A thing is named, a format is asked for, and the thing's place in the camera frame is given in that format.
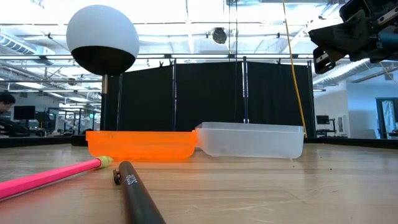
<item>yellow cable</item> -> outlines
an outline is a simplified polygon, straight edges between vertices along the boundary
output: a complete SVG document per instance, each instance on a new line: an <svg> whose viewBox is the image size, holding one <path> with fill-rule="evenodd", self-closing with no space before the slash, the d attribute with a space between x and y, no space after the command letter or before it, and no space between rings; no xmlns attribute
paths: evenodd
<svg viewBox="0 0 398 224"><path fill-rule="evenodd" d="M304 136L305 136L305 138L307 138L307 129L305 128L305 120L304 120L304 114L303 114L303 107L302 107L302 105L301 105L301 99L300 99L299 88L298 88L298 86L297 86L297 81L296 81L296 72L295 72L295 70L294 70L294 64L293 64L293 54L292 54L292 46L291 46L291 44L290 44L290 38L289 38L289 28L288 28L288 25L287 25L285 0L282 0L282 4L283 4L283 7L284 7L285 25L286 25L286 34L287 34L287 43L289 44L290 63L292 64L292 75L293 75L294 87L295 87L295 89L296 89L296 95L297 95L298 105L299 105L299 107L300 107L301 122L303 123L303 127L304 127Z"/></svg>
<svg viewBox="0 0 398 224"><path fill-rule="evenodd" d="M379 63L381 65L381 67L383 68L384 72L391 78L392 81L394 81L398 85L398 82L394 80L394 77L388 72L388 70L384 67L384 65L381 62L379 62Z"/></svg>

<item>black divider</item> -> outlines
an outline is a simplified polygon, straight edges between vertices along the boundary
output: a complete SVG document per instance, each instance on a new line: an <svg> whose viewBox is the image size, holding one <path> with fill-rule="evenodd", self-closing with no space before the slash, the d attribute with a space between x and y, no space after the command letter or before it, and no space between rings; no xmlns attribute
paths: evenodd
<svg viewBox="0 0 398 224"><path fill-rule="evenodd" d="M172 75L173 66L123 74L120 131L173 131Z"/></svg>
<svg viewBox="0 0 398 224"><path fill-rule="evenodd" d="M202 122L243 123L242 63L177 65L177 131Z"/></svg>
<svg viewBox="0 0 398 224"><path fill-rule="evenodd" d="M309 138L315 137L312 76L295 66ZM256 124L302 125L290 65L248 62L249 120Z"/></svg>

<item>translucent container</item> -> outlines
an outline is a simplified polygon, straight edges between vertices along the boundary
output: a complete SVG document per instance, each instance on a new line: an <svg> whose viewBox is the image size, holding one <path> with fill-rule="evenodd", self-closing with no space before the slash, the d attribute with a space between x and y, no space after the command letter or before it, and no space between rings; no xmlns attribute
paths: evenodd
<svg viewBox="0 0 398 224"><path fill-rule="evenodd" d="M190 157L197 143L193 132L88 131L92 156L116 161L176 161Z"/></svg>
<svg viewBox="0 0 398 224"><path fill-rule="evenodd" d="M202 123L198 147L211 156L295 159L303 153L301 126Z"/></svg>

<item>desk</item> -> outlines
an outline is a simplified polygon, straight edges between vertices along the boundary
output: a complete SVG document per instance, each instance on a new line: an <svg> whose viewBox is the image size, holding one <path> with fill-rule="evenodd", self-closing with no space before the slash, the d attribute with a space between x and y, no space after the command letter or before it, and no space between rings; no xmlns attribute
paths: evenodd
<svg viewBox="0 0 398 224"><path fill-rule="evenodd" d="M387 133L390 135L391 139L398 139L398 133Z"/></svg>
<svg viewBox="0 0 398 224"><path fill-rule="evenodd" d="M0 181L90 159L70 145L0 149ZM0 202L1 223L124 223L111 167ZM306 144L287 159L134 164L171 223L397 223L398 151Z"/></svg>

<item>spherical camera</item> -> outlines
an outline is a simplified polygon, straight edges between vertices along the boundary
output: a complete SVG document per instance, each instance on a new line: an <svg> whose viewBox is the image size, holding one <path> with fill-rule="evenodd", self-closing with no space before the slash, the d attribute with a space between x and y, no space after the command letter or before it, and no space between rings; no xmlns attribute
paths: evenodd
<svg viewBox="0 0 398 224"><path fill-rule="evenodd" d="M109 6L80 9L70 19L67 44L76 62L97 75L119 75L137 59L139 37L134 24Z"/></svg>

